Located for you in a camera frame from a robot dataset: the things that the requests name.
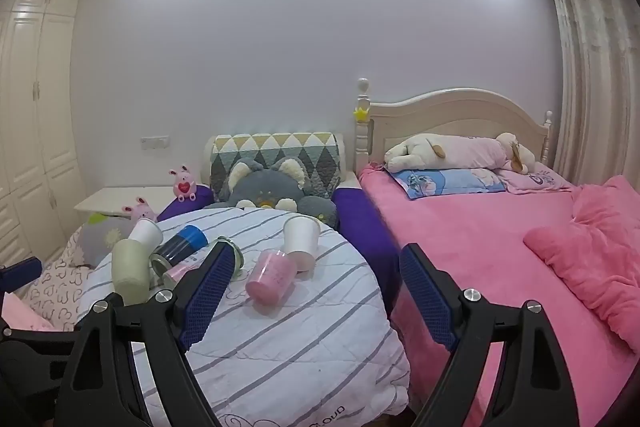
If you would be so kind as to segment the white pink dog plush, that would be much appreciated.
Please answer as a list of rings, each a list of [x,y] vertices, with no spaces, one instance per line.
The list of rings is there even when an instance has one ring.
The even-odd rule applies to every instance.
[[[404,170],[506,169],[529,174],[535,155],[508,132],[497,138],[420,133],[390,148],[384,165],[391,173]]]

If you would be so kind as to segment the pink plastic cup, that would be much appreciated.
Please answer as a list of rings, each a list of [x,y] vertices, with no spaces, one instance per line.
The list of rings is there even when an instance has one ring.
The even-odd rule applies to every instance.
[[[264,306],[277,306],[293,284],[297,273],[295,261],[283,251],[263,251],[248,277],[247,295]]]

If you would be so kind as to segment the heart pattern white quilt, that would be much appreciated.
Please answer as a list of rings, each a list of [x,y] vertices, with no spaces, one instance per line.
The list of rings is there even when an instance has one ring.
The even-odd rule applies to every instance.
[[[58,331],[72,331],[79,317],[80,298],[92,269],[76,265],[82,255],[78,246],[81,228],[78,228],[66,246],[48,263],[40,277],[27,286],[22,297],[24,303]]]

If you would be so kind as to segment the pink fleece bed blanket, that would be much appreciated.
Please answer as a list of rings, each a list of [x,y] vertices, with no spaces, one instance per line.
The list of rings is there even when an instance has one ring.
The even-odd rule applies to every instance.
[[[383,169],[367,167],[360,184],[399,246],[418,244],[460,288],[473,287],[492,303],[544,307],[559,339],[575,389],[579,421],[597,425],[639,360],[565,286],[523,239],[573,217],[568,192],[463,194],[410,199]]]

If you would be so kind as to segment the white paper cup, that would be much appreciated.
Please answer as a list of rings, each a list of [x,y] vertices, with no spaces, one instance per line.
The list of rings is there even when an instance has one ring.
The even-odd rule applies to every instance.
[[[147,251],[152,253],[163,242],[163,231],[155,221],[140,218],[132,228],[128,239],[140,243]]]
[[[284,253],[295,262],[298,272],[314,269],[320,231],[320,223],[313,217],[297,215],[285,221]]]

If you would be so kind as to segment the cream white wardrobe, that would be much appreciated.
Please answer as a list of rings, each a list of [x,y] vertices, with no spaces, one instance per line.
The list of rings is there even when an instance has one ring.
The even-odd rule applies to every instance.
[[[1,0],[1,259],[56,259],[86,190],[70,107],[79,0]]]

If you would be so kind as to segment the yellow star ornament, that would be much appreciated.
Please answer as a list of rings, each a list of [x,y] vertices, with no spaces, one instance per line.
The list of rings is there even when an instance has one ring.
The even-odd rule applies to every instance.
[[[369,120],[369,109],[356,107],[354,110],[354,118],[356,122],[367,122]]]

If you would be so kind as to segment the white bedside table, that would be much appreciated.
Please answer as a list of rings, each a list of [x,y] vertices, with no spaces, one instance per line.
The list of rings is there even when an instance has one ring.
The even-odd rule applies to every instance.
[[[103,187],[74,207],[85,215],[102,213],[107,216],[126,216],[124,206],[134,207],[142,197],[155,213],[163,211],[175,198],[171,186],[120,186]]]

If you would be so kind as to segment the cream wooden bed headboard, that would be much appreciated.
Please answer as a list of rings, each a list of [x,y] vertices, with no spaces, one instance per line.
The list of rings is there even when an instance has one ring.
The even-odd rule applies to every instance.
[[[452,88],[423,93],[400,102],[373,102],[370,82],[357,80],[356,107],[369,109],[367,122],[355,121],[354,171],[382,161],[386,150],[423,132],[494,136],[512,132],[538,161],[550,156],[552,113],[541,124],[504,95],[476,88]]]

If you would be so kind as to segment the pink printed pillow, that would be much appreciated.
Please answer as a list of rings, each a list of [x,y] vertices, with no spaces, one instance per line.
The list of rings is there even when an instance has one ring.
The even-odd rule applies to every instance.
[[[506,191],[515,195],[574,190],[573,184],[540,162],[536,162],[534,170],[527,174],[506,169],[497,170],[496,173]]]

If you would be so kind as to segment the white wall socket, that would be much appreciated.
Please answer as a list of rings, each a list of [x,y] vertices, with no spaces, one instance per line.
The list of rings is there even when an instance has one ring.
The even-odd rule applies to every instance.
[[[142,150],[163,150],[170,144],[168,135],[161,136],[142,136],[140,145]]]

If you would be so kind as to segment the diamond pattern headboard cushion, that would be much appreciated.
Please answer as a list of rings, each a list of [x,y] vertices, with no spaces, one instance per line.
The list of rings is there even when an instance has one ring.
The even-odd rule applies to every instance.
[[[204,150],[208,186],[221,200],[224,182],[238,160],[270,168],[280,159],[295,157],[306,169],[311,194],[330,199],[345,178],[343,150],[341,135],[327,131],[216,135]]]

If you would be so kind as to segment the striped white table cloth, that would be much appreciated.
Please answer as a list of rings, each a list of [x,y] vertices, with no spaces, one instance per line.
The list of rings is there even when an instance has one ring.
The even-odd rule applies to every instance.
[[[275,209],[203,209],[160,222],[164,239],[194,225],[225,237],[244,267],[226,289],[203,340],[186,358],[225,426],[363,426],[409,402],[410,367],[367,261],[322,225],[314,269],[297,275],[275,307],[258,306],[245,281],[259,255],[284,245],[290,219]]]

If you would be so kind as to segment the white paper cup right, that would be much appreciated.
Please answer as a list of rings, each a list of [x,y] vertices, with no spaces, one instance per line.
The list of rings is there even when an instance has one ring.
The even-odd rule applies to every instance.
[[[297,215],[285,221],[284,253],[295,262],[298,272],[314,269],[320,231],[320,223],[313,217]]]

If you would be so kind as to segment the pale green cup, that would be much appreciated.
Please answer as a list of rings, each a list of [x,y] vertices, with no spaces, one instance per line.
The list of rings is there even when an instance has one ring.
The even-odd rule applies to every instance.
[[[112,250],[112,283],[126,306],[140,305],[149,298],[150,254],[134,239],[122,239]]]

